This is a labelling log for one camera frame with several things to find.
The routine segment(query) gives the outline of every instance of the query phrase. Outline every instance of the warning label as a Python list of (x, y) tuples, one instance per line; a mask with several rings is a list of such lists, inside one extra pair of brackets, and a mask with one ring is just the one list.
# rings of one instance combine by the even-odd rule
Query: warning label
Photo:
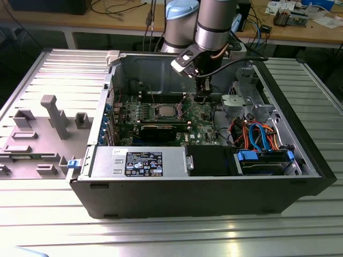
[(127, 177), (163, 176), (162, 153), (126, 154), (125, 175)]

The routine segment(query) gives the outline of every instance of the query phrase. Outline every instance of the table leg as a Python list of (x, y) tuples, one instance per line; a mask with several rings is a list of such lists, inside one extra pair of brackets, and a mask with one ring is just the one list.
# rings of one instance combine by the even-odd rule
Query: table leg
[(71, 30), (64, 31), (64, 36), (69, 49), (77, 49), (77, 42)]

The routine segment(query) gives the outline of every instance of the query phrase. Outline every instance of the workbench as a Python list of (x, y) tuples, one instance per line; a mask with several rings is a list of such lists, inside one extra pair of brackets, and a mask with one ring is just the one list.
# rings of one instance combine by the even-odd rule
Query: workbench
[[(304, 46), (304, 47), (322, 47), (322, 48), (339, 48), (343, 41), (343, 27), (334, 29), (326, 28), (313, 21), (309, 21), (306, 27), (277, 27), (273, 25), (272, 15), (265, 15), (265, 5), (268, 0), (252, 0), (257, 17), (263, 24), (272, 27), (272, 32), (268, 43), (287, 45), (287, 46)], [(125, 3), (124, 0), (107, 0), (107, 6), (112, 4)], [(112, 10), (123, 10), (141, 4), (140, 0), (132, 0), (124, 6), (119, 6)], [(6, 10), (1, 6), (0, 9), (0, 27), (19, 28)], [(94, 8), (104, 12), (101, 3), (96, 4)], [(100, 33), (100, 34), (121, 34), (121, 35), (143, 35), (145, 31), (146, 15), (150, 9), (150, 4), (123, 12), (124, 21), (119, 21), (105, 14), (98, 14), (88, 10), (85, 15), (71, 15), (60, 13), (41, 13), (41, 12), (15, 12), (13, 16), (27, 29), (60, 31), (65, 35), (66, 42), (70, 49), (76, 49), (77, 43), (74, 33)], [(332, 11), (343, 12), (343, 7), (334, 6)], [(163, 31), (164, 5), (156, 5), (154, 36), (160, 36)], [(238, 37), (244, 42), (251, 41), (256, 33), (250, 24), (246, 25), (244, 32), (239, 32)]]
[[(106, 55), (43, 52), (0, 111), (1, 139), (15, 126), (10, 116), (28, 106), (22, 102), (30, 99), (31, 110), (40, 112), (41, 96), (51, 92), (65, 106), (85, 99), (80, 110), (65, 109), (68, 117), (80, 111), (94, 117)], [(341, 256), (343, 106), (308, 65), (271, 58), (266, 66), (338, 179), (320, 195), (301, 198), (282, 214), (96, 220), (65, 179), (0, 178), (0, 248), (18, 245), (50, 257)]]

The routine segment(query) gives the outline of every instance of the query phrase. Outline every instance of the black side panel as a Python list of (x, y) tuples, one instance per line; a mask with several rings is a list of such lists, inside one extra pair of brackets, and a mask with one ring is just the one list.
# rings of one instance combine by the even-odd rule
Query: black side panel
[(317, 146), (313, 142), (309, 133), (306, 131), (292, 106), (288, 103), (285, 95), (281, 91), (279, 85), (274, 80), (273, 76), (270, 74), (268, 68), (263, 62), (255, 62), (256, 67), (262, 75), (262, 78), (266, 82), (268, 89), (275, 98), (278, 106), (280, 107), (283, 115), (288, 121), (290, 128), (293, 130), (295, 136), (303, 147), (307, 157), (310, 162), (315, 167), (318, 174), (320, 174), (323, 179), (322, 182), (314, 190), (310, 191), (307, 195), (317, 195), (326, 189), (328, 186), (332, 185), (337, 181), (334, 173), (330, 169), (326, 160), (323, 158), (322, 154), (318, 150)]
[(93, 218), (149, 218), (280, 213), (315, 188), (307, 179), (73, 182)]

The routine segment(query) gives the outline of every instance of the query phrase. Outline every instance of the sticker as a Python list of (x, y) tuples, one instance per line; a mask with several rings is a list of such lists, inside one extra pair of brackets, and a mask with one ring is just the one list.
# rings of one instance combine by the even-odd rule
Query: sticker
[(127, 177), (163, 176), (162, 153), (139, 152), (126, 150), (125, 175)]
[(125, 155), (129, 150), (126, 148), (114, 148), (112, 155)]

